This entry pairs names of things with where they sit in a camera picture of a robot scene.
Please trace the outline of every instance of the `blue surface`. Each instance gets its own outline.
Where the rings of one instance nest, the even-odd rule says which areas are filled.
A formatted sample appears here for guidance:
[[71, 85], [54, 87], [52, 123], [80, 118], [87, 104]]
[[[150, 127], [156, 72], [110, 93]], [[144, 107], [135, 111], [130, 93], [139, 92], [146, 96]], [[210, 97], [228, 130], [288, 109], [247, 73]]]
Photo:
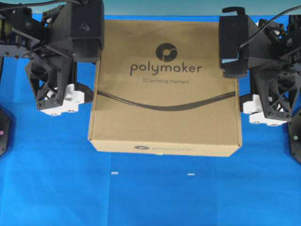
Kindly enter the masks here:
[[[0, 226], [300, 224], [301, 166], [288, 155], [285, 125], [242, 115], [244, 145], [229, 158], [98, 153], [87, 140], [91, 105], [60, 117], [37, 112], [26, 64], [6, 59], [0, 84], [0, 103], [15, 117], [0, 158]], [[94, 74], [79, 64], [80, 82], [93, 87]], [[248, 89], [241, 79], [241, 94]]]

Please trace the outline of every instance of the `cardboard box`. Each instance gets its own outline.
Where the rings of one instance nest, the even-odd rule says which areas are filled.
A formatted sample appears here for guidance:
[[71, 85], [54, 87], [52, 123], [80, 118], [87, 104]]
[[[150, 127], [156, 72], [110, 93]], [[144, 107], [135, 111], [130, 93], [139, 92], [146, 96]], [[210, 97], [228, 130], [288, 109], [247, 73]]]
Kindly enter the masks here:
[[219, 68], [218, 23], [106, 21], [89, 140], [102, 152], [234, 153], [238, 83]]

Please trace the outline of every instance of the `black wire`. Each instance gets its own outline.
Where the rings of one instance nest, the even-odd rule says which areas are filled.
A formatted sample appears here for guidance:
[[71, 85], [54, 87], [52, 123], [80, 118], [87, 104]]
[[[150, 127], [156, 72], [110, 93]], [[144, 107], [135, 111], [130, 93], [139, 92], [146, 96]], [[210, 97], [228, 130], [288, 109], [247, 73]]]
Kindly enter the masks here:
[[274, 20], [278, 19], [279, 17], [289, 13], [289, 12], [292, 12], [292, 11], [295, 11], [297, 9], [300, 9], [301, 8], [301, 5], [299, 6], [296, 6], [296, 7], [293, 7], [293, 8], [289, 8], [287, 9], [286, 11], [283, 11], [282, 13], [279, 13], [277, 16], [274, 16], [272, 19], [270, 19], [258, 32], [256, 32], [255, 34], [253, 34], [247, 41], [245, 41], [243, 44], [241, 44], [239, 46], [239, 49], [243, 48], [245, 45], [247, 45], [249, 42], [251, 42], [253, 39], [255, 39], [261, 32], [264, 31], [264, 29], [266, 29], [270, 23], [272, 23]]
[[52, 5], [52, 4], [61, 3], [61, 2], [72, 2], [75, 4], [81, 5], [81, 2], [79, 0], [53, 0], [53, 1], [40, 2], [40, 3], [28, 3], [28, 4], [23, 4], [23, 5], [22, 4], [9, 5], [7, 7], [0, 8], [0, 11], [24, 8], [24, 7], [46, 6], [46, 5]]

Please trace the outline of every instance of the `polymaker logo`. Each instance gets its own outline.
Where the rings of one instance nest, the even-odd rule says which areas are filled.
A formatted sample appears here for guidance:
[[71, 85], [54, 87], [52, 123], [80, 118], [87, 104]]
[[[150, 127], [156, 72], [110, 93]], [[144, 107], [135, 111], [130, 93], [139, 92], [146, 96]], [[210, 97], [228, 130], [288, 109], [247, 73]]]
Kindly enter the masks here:
[[136, 146], [135, 148], [139, 150], [149, 150], [149, 147], [147, 146]]
[[156, 55], [161, 61], [171, 62], [177, 57], [178, 50], [170, 43], [163, 43], [162, 45], [158, 46]]

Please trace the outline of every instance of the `black swoosh graphic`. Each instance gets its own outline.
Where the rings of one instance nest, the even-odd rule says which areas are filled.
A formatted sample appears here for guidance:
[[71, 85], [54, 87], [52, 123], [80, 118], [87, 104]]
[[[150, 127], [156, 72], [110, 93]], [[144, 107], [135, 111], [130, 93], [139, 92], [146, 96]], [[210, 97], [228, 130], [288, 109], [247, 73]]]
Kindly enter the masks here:
[[187, 110], [191, 110], [194, 108], [198, 108], [198, 107], [202, 107], [205, 105], [209, 105], [221, 100], [225, 100], [231, 97], [235, 97], [235, 92], [230, 92], [230, 93], [225, 93], [216, 97], [212, 97], [210, 99], [207, 100], [201, 100], [201, 101], [197, 101], [194, 103], [189, 103], [189, 104], [183, 104], [183, 105], [175, 105], [175, 106], [152, 106], [152, 105], [145, 105], [145, 104], [140, 104], [140, 103], [135, 103], [129, 100], [125, 100], [122, 99], [120, 97], [116, 97], [113, 96], [109, 93], [103, 92], [98, 90], [97, 94], [104, 96], [104, 97], [108, 97], [114, 100], [117, 100], [119, 102], [122, 102], [124, 104], [128, 104], [131, 106], [135, 106], [135, 107], [142, 107], [142, 108], [146, 108], [146, 109], [151, 109], [151, 110], [156, 110], [156, 111], [164, 111], [164, 112], [177, 112], [177, 111], [187, 111]]

